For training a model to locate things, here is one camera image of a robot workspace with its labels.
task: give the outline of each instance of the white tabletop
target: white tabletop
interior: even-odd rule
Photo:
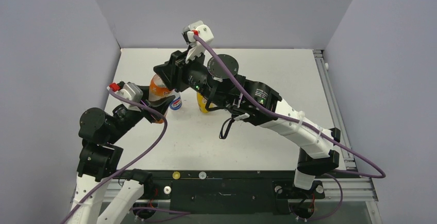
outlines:
[[[155,65],[163,64],[178,49],[123,49],[114,82],[149,85]],[[296,110],[324,128],[332,128],[322,82],[312,50],[307,49],[216,49],[239,63],[239,74],[275,89]],[[211,56],[206,53],[205,64]],[[299,148],[277,133],[235,122],[226,140],[220,128],[230,117],[227,111],[201,113],[196,93],[181,93],[182,108],[169,110],[169,126],[161,142],[131,168],[159,170],[295,170]],[[120,102],[109,96],[105,111]],[[160,124],[140,121],[116,145],[124,148],[119,168],[155,141]],[[340,167],[345,169],[342,153]]]

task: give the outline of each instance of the black cable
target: black cable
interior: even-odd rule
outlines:
[[[212,107],[212,108],[209,108],[209,106],[211,105],[211,102],[212,102],[212,98],[214,98],[214,96],[215,96],[215,91],[217,91],[217,86],[218,86],[218,84],[215,83],[214,86],[212,87],[211,93],[208,96],[208,100],[206,101],[205,109],[208,112],[213,112],[213,111],[225,109],[225,107]]]
[[[225,134],[223,134],[223,129],[225,128],[225,124],[228,123],[228,126],[226,127],[226,131]],[[229,130],[231,129],[232,123],[235,122],[235,119],[233,119],[233,117],[228,118],[227,120],[225,120],[225,122],[222,125],[222,129],[220,130],[220,134],[218,135],[220,139],[226,139],[226,137],[229,134]]]
[[[121,177],[122,177],[122,176],[119,177],[119,185],[120,185],[121,187],[123,187],[122,184],[120,184],[120,179],[121,179]]]

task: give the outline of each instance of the robotic arm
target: robotic arm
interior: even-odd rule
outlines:
[[[173,52],[170,59],[162,65],[155,66],[154,71],[170,90],[182,92],[192,88],[200,93],[208,100],[207,110],[229,111],[231,120],[226,134],[222,136],[223,139],[230,125],[241,120],[273,130],[292,141],[300,147],[294,186],[303,190],[314,188],[315,176],[339,166],[339,153],[332,150],[333,144],[322,137],[323,134],[339,142],[338,129],[328,130],[317,126],[305,118],[304,112],[294,110],[268,85],[239,75],[239,65],[235,58],[225,54],[219,55],[238,83],[257,103],[277,114],[295,118],[299,123],[291,123],[263,113],[241,94],[214,58],[204,66],[205,48],[194,39],[194,36],[199,36],[209,44],[214,37],[208,26],[202,21],[190,24],[183,30],[182,35],[189,45],[188,49],[184,52]],[[148,101],[148,86],[137,86],[130,82],[113,83],[109,88],[123,98],[134,102],[142,101],[161,114],[166,112],[174,98],[171,96],[155,102]],[[116,171],[123,149],[114,146],[114,143],[143,118],[151,123],[158,120],[153,114],[130,104],[117,106],[112,115],[99,108],[91,108],[83,113],[79,131],[79,136],[83,138],[83,149],[79,156],[77,187],[72,209],[101,180]],[[318,127],[319,132],[303,126],[303,122]],[[142,195],[150,193],[153,188],[152,174],[146,171],[126,171],[123,177],[126,178],[125,184],[100,217],[98,213],[109,181],[84,203],[80,203],[81,207],[71,216],[68,223],[120,223],[133,203]]]
[[[254,126],[273,130],[299,146],[299,161],[294,180],[296,187],[308,190],[315,176],[320,176],[339,166],[339,153],[332,150],[331,142],[321,137],[323,133],[339,142],[338,129],[328,130],[319,127],[305,118],[304,112],[294,110],[268,85],[239,75],[239,65],[235,58],[226,54],[219,55],[239,84],[256,102],[272,112],[295,118],[299,123],[291,123],[261,112],[240,93],[214,58],[204,66],[205,48],[193,37],[197,35],[209,44],[214,37],[208,26],[202,21],[193,23],[184,29],[182,35],[189,44],[188,49],[184,52],[175,51],[166,63],[154,67],[155,73],[169,89],[182,92],[192,88],[208,100],[207,110],[228,110],[233,118],[230,125],[235,120],[242,120]],[[217,107],[209,108],[211,103]],[[318,127],[319,133],[303,126],[303,122]]]

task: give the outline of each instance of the screw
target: screw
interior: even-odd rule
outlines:
[[[281,194],[282,193],[282,187],[280,185],[275,187],[275,192],[278,193],[278,194]]]
[[[199,178],[200,178],[200,179],[205,179],[205,178],[206,178],[206,172],[201,171],[201,172],[199,173]]]

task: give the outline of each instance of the gray wall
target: gray wall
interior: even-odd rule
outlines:
[[[436,4],[353,0],[325,51],[353,148],[387,173],[384,224],[437,221]]]
[[[352,0],[96,1],[122,48],[179,48],[197,20],[215,47],[325,48]]]
[[[79,118],[103,106],[119,53],[95,0],[0,0],[1,223],[68,212]]]

